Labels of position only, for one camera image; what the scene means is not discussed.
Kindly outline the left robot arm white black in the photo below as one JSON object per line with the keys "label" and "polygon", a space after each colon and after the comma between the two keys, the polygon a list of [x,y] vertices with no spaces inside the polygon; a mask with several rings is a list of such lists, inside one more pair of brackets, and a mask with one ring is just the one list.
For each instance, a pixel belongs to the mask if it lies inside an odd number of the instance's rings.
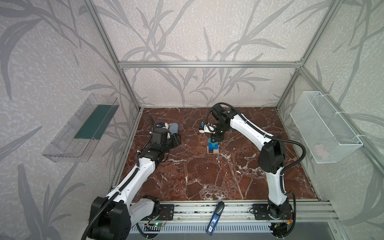
{"label": "left robot arm white black", "polygon": [[125,240],[131,228],[145,217],[159,215],[160,203],[155,197],[133,199],[164,160],[165,154],[181,145],[176,123],[157,125],[148,143],[135,156],[136,164],[127,176],[105,197],[97,197],[90,210],[89,224],[82,239]]}

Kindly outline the teal triangular roof block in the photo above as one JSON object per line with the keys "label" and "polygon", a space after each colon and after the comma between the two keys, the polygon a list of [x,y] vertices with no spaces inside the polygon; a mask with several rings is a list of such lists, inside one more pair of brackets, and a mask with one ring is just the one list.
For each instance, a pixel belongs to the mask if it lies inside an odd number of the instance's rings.
{"label": "teal triangular roof block", "polygon": [[209,145],[213,147],[213,150],[217,150],[219,148],[218,142],[212,138],[209,138]]}

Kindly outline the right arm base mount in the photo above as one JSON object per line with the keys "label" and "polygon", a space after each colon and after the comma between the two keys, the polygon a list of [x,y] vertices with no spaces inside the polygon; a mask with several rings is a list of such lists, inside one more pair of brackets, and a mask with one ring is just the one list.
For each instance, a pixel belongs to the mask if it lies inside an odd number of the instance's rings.
{"label": "right arm base mount", "polygon": [[256,220],[283,220],[293,219],[294,210],[291,205],[269,205],[269,204],[253,204],[250,213],[254,215]]}

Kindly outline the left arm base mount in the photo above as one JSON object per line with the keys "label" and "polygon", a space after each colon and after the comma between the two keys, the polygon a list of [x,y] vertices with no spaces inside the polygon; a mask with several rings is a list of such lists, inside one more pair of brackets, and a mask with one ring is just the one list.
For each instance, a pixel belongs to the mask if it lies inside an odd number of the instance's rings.
{"label": "left arm base mount", "polygon": [[175,213],[175,205],[173,204],[160,204],[155,207],[155,211],[142,219],[142,221],[159,220],[159,221],[172,221]]}

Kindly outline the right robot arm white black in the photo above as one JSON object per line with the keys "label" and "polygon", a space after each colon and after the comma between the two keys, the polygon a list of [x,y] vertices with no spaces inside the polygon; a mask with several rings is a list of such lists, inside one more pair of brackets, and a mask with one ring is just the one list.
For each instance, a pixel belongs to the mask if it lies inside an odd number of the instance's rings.
{"label": "right robot arm white black", "polygon": [[[276,213],[285,212],[289,207],[288,196],[293,195],[294,192],[287,193],[285,190],[284,174],[288,169],[301,163],[306,156],[306,148],[297,141],[269,134],[238,109],[226,103],[217,103],[210,108],[205,123],[199,127],[199,131],[210,133],[213,142],[222,142],[225,132],[230,128],[243,134],[259,149],[258,164],[267,177],[270,210]],[[285,144],[296,145],[302,149],[298,160],[289,165],[285,165]]]}

